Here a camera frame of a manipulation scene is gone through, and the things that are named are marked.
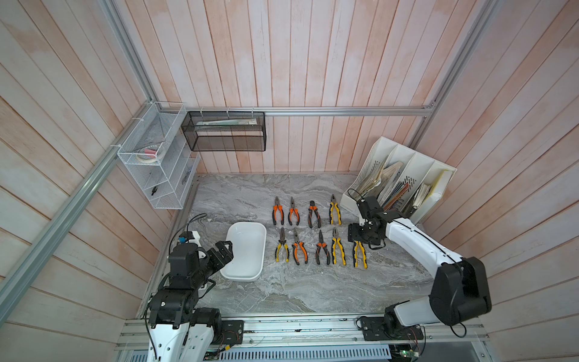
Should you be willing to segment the yellow black combination pliers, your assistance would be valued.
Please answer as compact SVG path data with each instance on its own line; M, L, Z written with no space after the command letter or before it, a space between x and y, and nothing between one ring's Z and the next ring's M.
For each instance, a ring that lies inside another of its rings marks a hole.
M332 194L330 199L329 219L331 225L342 225L342 216L336 196Z

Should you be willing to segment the white plastic storage box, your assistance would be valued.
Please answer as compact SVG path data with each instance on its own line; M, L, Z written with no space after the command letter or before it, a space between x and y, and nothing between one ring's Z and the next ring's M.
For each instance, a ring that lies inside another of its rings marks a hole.
M225 279L254 282L261 276L265 259L267 229L262 223L238 222L226 237L232 242L234 258L221 271Z

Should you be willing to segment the orange black pliers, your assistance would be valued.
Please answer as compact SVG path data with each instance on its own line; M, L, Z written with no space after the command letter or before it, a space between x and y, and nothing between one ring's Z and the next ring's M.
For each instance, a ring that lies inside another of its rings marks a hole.
M330 252L328 251L327 244L324 241L323 232L320 230L318 233L318 243L317 243L317 248L316 248L316 253L315 253L315 259L316 259L316 263L318 265L321 264L321 251L323 251L326 255L326 258L327 258L326 264L330 265L332 258L331 258Z

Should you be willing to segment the dark orange-tipped pliers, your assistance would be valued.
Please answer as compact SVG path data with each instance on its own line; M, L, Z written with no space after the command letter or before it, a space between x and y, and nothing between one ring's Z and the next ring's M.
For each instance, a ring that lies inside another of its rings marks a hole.
M317 205L315 204L315 201L311 200L309 202L309 208L308 208L308 226L310 229L312 229L314 227L314 222L317 223L318 229L321 228L321 216L318 212L318 208Z

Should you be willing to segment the yellow long-nose pliers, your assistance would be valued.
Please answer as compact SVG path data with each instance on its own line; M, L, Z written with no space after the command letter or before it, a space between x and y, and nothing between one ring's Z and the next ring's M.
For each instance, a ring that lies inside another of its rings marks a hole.
M275 261L280 262L281 260L285 260L286 262L289 262L289 258L290 258L290 252L289 252L288 245L286 244L285 228L281 227L280 228L280 238L278 240L278 245L277 245L277 249L275 252Z

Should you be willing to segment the orange grey long-nose pliers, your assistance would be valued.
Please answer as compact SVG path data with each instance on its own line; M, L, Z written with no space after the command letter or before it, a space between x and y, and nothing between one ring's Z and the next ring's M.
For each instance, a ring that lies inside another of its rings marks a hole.
M293 236L294 236L293 258L294 258L295 263L297 265L300 265L299 253L302 253L303 254L303 263L308 264L308 253L307 253L307 250L305 249L304 243L302 241L300 241L300 239L299 239L297 229L293 230Z

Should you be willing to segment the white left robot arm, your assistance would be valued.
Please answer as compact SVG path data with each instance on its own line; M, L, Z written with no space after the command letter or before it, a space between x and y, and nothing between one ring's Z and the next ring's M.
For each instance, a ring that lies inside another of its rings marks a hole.
M202 361L243 342L244 322L224 322L219 309L199 308L200 289L216 285L210 277L234 259L231 241L206 250L178 243L168 255L170 271L147 303L144 315L149 361Z

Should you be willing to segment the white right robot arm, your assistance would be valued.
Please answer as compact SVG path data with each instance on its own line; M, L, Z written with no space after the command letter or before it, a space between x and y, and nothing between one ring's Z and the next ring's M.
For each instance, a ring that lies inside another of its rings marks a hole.
M486 267L481 260L449 250L399 211L384 211L373 196L361 198L357 207L363 223L348 226L350 242L379 249L384 240L392 241L434 278L428 296L387 307L381 321L363 317L365 340L407 339L420 335L422 325L442 323L454 327L491 312Z

